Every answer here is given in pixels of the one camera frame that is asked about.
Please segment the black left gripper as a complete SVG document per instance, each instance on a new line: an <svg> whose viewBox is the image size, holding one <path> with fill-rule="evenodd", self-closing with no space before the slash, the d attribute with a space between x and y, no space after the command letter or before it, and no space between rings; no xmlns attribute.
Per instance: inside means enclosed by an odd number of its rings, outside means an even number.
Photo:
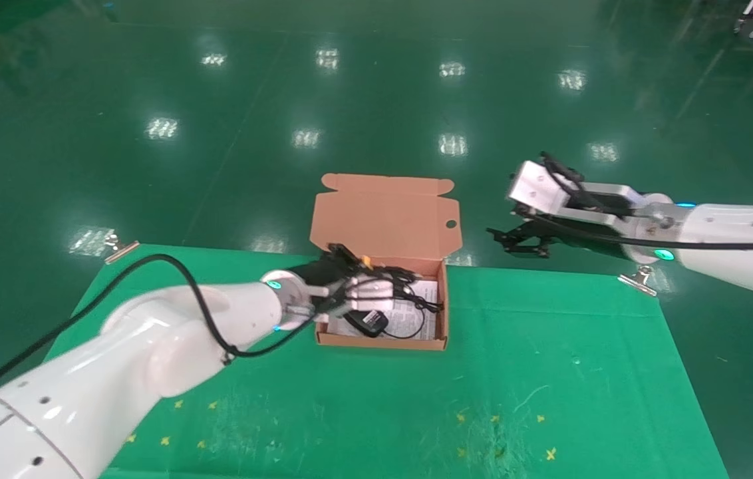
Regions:
<svg viewBox="0 0 753 479"><path fill-rule="evenodd" d="M315 261L295 267L295 275L305 284L326 286L340 280L347 280L361 270L361 258L356 257L343 243L329 243L328 249ZM380 276L392 281L416 281L417 274L401 267L380 267L376 270ZM393 286L390 294L393 301L419 303L421 297L411 286Z"/></svg>

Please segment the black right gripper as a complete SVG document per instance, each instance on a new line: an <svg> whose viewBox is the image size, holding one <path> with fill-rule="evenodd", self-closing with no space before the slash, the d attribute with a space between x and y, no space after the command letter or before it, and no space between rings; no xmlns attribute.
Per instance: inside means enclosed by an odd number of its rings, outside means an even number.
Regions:
<svg viewBox="0 0 753 479"><path fill-rule="evenodd" d="M557 222L557 224L564 225L571 230L581 231L581 234L553 230L547 222L538 222L537 220L523 222L520 226L508 231L486 228L486 233L491 234L493 240L501 242L504 252L517 258L549 258L550 243L562 243L572 248L588 249L591 252L607 255L607 257L626 257L623 246L619 243L599 241L591 237L619 237L619 233L613 228L603 224L553 218L553 216L543 216L543 218L548 222ZM519 242L540 236L548 239L539 239L537 243Z"/></svg>

